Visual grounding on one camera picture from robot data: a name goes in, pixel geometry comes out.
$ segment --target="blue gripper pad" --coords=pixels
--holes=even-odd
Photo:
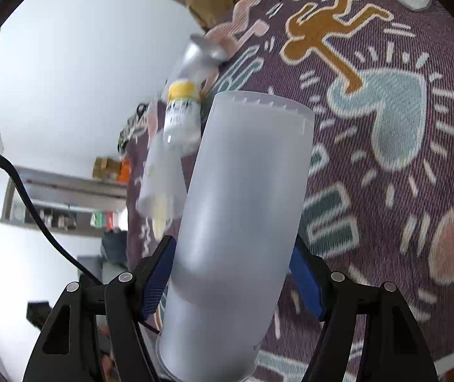
[[[144,304],[142,306],[142,316],[144,317],[144,320],[147,320],[149,316],[154,314],[158,308],[163,291],[165,290],[168,279],[170,278],[170,272],[172,271],[175,246],[175,238],[171,237],[167,247],[160,256],[160,260],[153,270],[151,277],[147,281],[144,289]]]
[[[296,245],[292,251],[289,268],[306,310],[320,318],[324,312],[324,307],[320,301],[320,287]]]

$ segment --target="purple tablecloth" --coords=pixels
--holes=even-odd
[[[437,1],[412,12],[396,0],[241,0],[207,37],[233,56],[211,96],[274,93],[315,111],[299,228],[311,251],[354,281],[396,283],[438,368],[454,366],[453,18]],[[135,211],[148,137],[127,147],[131,267],[157,245]],[[193,163],[184,162],[187,181]],[[169,221],[167,233],[178,227]],[[355,380],[362,321],[346,380]],[[319,333],[289,276],[253,377],[301,380]]]

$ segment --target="metal screw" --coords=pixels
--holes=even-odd
[[[70,293],[73,293],[74,291],[78,290],[78,283],[77,282],[71,282],[66,286],[66,290]]]
[[[396,290],[396,285],[392,282],[386,282],[384,283],[384,288],[388,291],[394,292]]]
[[[129,282],[132,278],[133,278],[133,274],[131,274],[130,272],[126,272],[126,273],[119,275],[119,281],[122,283]]]
[[[331,273],[331,278],[335,282],[338,282],[338,283],[341,283],[341,282],[343,282],[346,279],[346,277],[340,272]]]

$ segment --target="white wall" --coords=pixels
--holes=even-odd
[[[127,118],[162,89],[194,32],[173,0],[25,0],[0,32],[5,153],[90,174],[95,156],[116,155]]]
[[[0,169],[0,216],[8,177]],[[55,235],[74,257],[99,254],[98,238]],[[28,301],[53,306],[77,269],[40,231],[0,223],[0,356],[14,382],[22,380],[39,331],[25,316]]]

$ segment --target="orange object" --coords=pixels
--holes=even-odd
[[[131,173],[131,166],[129,165],[129,159],[124,158],[121,162],[121,170],[119,171],[119,175],[117,176],[116,181],[128,182],[130,173]]]

